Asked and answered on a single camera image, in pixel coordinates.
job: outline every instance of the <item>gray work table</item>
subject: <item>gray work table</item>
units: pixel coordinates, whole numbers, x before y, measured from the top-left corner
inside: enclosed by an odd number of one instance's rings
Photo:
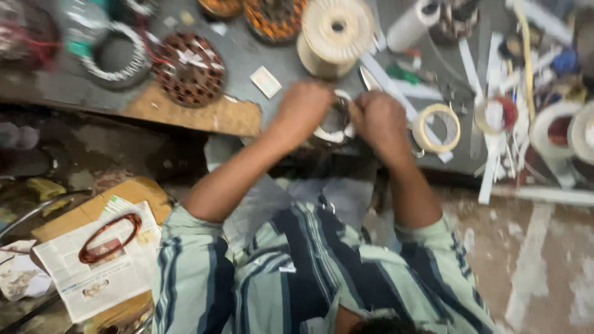
[[[377,1],[380,23],[385,33],[392,22],[404,12],[409,5],[409,1]],[[211,40],[222,55],[228,68],[228,82],[225,93],[241,100],[251,100],[259,104],[262,110],[262,126],[266,126],[274,116],[283,91],[295,80],[308,76],[297,56],[295,44],[269,46],[261,43],[247,30],[242,17],[236,17],[228,21],[227,32],[224,36],[221,36],[210,28],[209,22],[200,14],[196,1],[170,0],[162,1],[162,4],[158,16],[149,23],[148,31],[158,38],[163,38],[175,30],[188,30]],[[497,20],[490,20],[491,30],[507,32],[510,29],[510,20],[503,8],[503,1],[483,1],[481,6],[483,18],[497,17]],[[181,22],[179,15],[182,10],[188,11],[193,16],[195,22],[190,26],[186,26]],[[176,27],[169,28],[163,24],[163,21],[170,16],[179,21]],[[423,68],[435,72],[437,75],[448,77],[448,72],[435,56],[427,38],[428,36],[424,36],[416,45],[416,48],[422,54]],[[469,44],[476,63],[478,58],[478,29],[469,38]],[[112,55],[118,54],[118,57],[110,58],[105,56],[106,67],[117,67],[118,63],[124,61],[123,59],[130,55],[132,51],[131,45],[122,41],[113,42],[109,47],[118,48],[118,52],[111,53]],[[466,77],[458,47],[440,48],[440,51],[445,59],[463,77]],[[387,50],[378,53],[375,58],[382,66],[386,66],[393,61],[393,56]],[[282,90],[271,99],[267,99],[249,79],[249,76],[260,66],[265,66],[283,86]],[[147,81],[130,90],[122,92],[108,91],[96,86],[88,79],[79,60],[67,52],[61,51],[52,67],[48,70],[33,73],[2,70],[0,73],[0,99],[119,115],[118,111],[142,92]],[[363,92],[364,87],[358,74],[358,65],[348,75],[337,80],[336,86],[345,90],[352,97],[356,97]],[[435,101],[431,100],[410,99],[410,101],[418,111],[435,103]],[[418,159],[418,164],[421,167],[438,171],[472,175],[486,161],[486,149],[483,144],[480,158],[470,159],[471,125],[472,111],[468,115],[460,117],[462,129],[460,142],[453,150],[454,159],[449,163],[444,164],[436,155],[426,154]],[[439,136],[439,129],[434,130]]]

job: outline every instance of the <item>workbench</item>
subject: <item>workbench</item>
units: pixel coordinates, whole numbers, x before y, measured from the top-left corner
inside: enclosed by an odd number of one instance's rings
[[[225,93],[235,98],[240,103],[239,105],[231,108],[229,105],[235,103],[233,99],[223,97],[210,107],[190,110],[181,108],[173,103],[168,103],[167,98],[160,94],[154,80],[145,80],[139,86],[129,90],[112,92],[90,81],[80,61],[66,50],[61,50],[51,67],[44,70],[22,73],[3,69],[0,73],[0,100],[147,119],[206,131],[221,131],[221,124],[227,124],[234,130],[222,130],[222,132],[254,136],[259,132],[257,124],[259,123],[260,128],[265,128],[276,113],[276,106],[282,98],[283,91],[295,80],[308,76],[299,60],[294,43],[285,46],[263,44],[247,30],[241,16],[226,22],[227,30],[222,36],[213,31],[211,29],[212,22],[200,14],[196,0],[168,0],[161,3],[157,17],[151,19],[147,31],[161,39],[170,32],[188,30],[210,40],[221,54],[228,69]],[[412,1],[377,0],[380,24],[384,33],[410,3]],[[180,18],[181,11],[187,11],[194,22],[185,24]],[[177,26],[168,27],[163,23],[169,17],[178,21]],[[504,9],[503,1],[481,2],[481,21],[488,21],[489,39],[491,31],[506,33],[511,30],[513,28],[510,27],[510,23],[513,22],[512,18],[513,14]],[[435,72],[438,76],[448,77],[449,73],[436,57],[428,38],[428,35],[422,37],[416,45],[422,55],[423,69]],[[479,27],[472,37],[468,38],[468,41],[476,64],[479,58]],[[132,45],[126,40],[113,39],[105,49],[106,51],[102,53],[99,61],[106,70],[123,67],[121,64],[124,64],[132,54]],[[117,49],[117,51],[109,52],[110,49]],[[442,47],[440,51],[446,61],[458,70],[461,76],[466,77],[458,46]],[[393,55],[387,49],[377,53],[375,58],[382,66],[393,61]],[[282,90],[271,99],[267,99],[249,79],[250,75],[261,66],[265,66],[283,86]],[[364,92],[358,65],[353,67],[348,75],[340,78],[336,82],[336,86],[353,98]],[[409,100],[417,111],[435,103],[431,100],[413,98],[409,98]],[[428,153],[417,160],[418,165],[435,171],[473,175],[486,161],[486,148],[482,144],[479,158],[470,158],[472,111],[460,117],[460,126],[460,141],[453,150],[454,158],[451,161],[444,164],[436,155]],[[434,131],[440,136],[440,129],[434,128]]]

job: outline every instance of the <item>newspaper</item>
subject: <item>newspaper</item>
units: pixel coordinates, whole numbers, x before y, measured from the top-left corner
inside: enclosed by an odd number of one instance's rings
[[[136,237],[98,263],[81,263],[78,252],[88,238],[105,223],[127,213],[136,213],[142,219]],[[101,233],[87,249],[97,255],[105,253],[126,241],[131,232],[132,223],[122,220]],[[80,323],[150,289],[160,240],[161,231],[146,201],[131,205],[115,196],[97,221],[33,250],[52,277],[70,319]]]

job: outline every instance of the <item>striped shirt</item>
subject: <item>striped shirt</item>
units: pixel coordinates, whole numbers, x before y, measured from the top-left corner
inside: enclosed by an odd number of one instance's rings
[[[153,333],[327,334],[339,305],[435,333],[494,331],[446,216],[399,229],[400,254],[365,244],[309,203],[279,212],[233,255],[221,234],[221,224],[173,209],[157,258]]]

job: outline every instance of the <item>blue object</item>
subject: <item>blue object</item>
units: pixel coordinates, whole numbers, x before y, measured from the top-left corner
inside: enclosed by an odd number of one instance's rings
[[[574,50],[565,50],[553,59],[551,68],[557,73],[557,76],[574,74],[580,71],[577,63],[577,55]]]

